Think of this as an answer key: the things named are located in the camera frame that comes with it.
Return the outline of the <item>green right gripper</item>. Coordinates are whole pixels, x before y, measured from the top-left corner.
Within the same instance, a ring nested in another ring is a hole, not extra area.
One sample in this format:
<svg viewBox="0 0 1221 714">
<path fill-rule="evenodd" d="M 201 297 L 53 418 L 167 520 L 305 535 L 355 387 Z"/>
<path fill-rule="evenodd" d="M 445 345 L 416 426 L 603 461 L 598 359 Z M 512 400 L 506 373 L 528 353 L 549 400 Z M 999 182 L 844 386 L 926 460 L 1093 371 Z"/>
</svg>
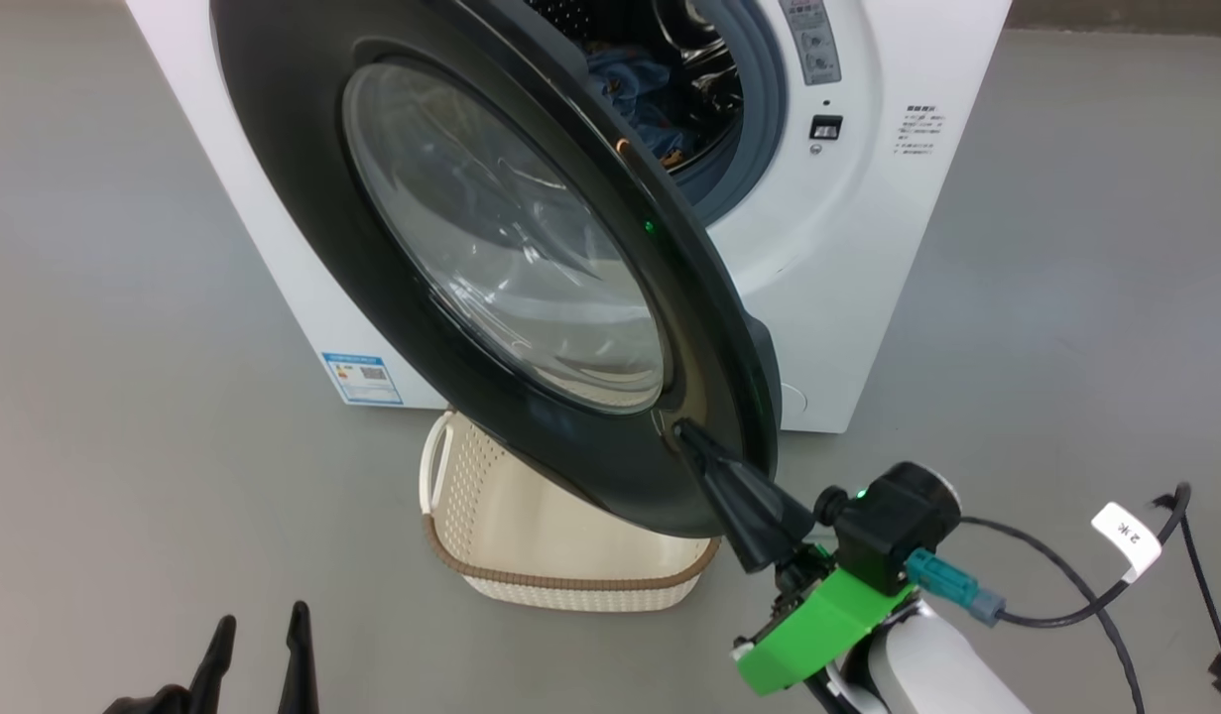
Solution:
<svg viewBox="0 0 1221 714">
<path fill-rule="evenodd" d="M 813 528 L 810 508 L 746 458 L 691 420 L 673 427 L 696 469 L 698 491 L 714 511 L 745 572 L 763 572 L 786 557 L 786 542 Z M 908 580 L 891 596 L 838 566 L 827 550 L 797 550 L 775 568 L 779 596 L 772 619 L 734 642 L 734 664 L 755 694 L 775 694 L 823 673 L 864 641 L 913 596 Z"/>
</svg>

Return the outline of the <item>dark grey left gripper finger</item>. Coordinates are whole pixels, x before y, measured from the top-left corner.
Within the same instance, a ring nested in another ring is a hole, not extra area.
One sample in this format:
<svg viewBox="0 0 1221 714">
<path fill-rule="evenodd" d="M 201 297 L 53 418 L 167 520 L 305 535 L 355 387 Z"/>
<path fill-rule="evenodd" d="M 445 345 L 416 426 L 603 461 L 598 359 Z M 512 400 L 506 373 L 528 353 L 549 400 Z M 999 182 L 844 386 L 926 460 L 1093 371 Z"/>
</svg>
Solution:
<svg viewBox="0 0 1221 714">
<path fill-rule="evenodd" d="M 280 714 L 320 712 L 309 607 L 297 600 L 287 631 L 288 663 L 281 687 Z"/>
<path fill-rule="evenodd" d="M 237 629 L 237 620 L 233 615 L 225 615 L 219 620 L 209 647 L 190 682 L 188 713 L 217 713 L 221 683 L 223 683 L 225 674 L 228 673 L 230 664 L 232 664 L 234 629 Z"/>
</svg>

